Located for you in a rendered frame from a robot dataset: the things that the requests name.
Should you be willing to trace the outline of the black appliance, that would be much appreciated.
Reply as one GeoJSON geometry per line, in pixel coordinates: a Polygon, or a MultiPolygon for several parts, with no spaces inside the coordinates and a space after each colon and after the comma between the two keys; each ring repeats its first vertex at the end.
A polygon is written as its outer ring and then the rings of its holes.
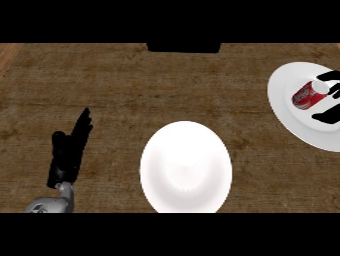
{"type": "Polygon", "coordinates": [[[146,46],[151,52],[217,53],[220,50],[219,43],[207,43],[207,44],[148,43],[146,46]]]}

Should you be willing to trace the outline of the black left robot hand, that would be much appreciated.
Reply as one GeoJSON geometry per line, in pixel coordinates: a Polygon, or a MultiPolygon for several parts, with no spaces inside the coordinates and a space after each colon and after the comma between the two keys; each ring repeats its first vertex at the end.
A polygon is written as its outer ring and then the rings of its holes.
{"type": "Polygon", "coordinates": [[[84,108],[71,134],[67,135],[62,131],[52,134],[52,162],[47,177],[47,187],[52,189],[62,182],[74,183],[77,180],[92,129],[90,110],[84,108]]]}

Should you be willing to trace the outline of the red can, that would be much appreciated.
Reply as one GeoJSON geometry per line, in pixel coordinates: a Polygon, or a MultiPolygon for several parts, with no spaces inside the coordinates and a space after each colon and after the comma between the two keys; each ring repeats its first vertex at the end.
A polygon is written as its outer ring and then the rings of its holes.
{"type": "Polygon", "coordinates": [[[291,97],[293,105],[307,110],[328,95],[330,86],[325,82],[309,81],[291,97]]]}

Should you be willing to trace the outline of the white round plate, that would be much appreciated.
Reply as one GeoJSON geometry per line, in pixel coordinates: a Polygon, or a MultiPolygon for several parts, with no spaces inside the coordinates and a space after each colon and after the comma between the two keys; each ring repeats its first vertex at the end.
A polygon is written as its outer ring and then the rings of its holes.
{"type": "Polygon", "coordinates": [[[340,98],[327,96],[307,110],[299,109],[291,101],[301,87],[331,69],[309,62],[291,62],[272,73],[268,82],[269,104],[279,122],[288,131],[312,146],[340,152],[340,122],[327,124],[312,118],[340,103],[340,98]]]}
{"type": "Polygon", "coordinates": [[[141,185],[158,213],[216,213],[232,184],[232,161],[217,134],[177,121],[152,135],[141,157],[141,185]]]}

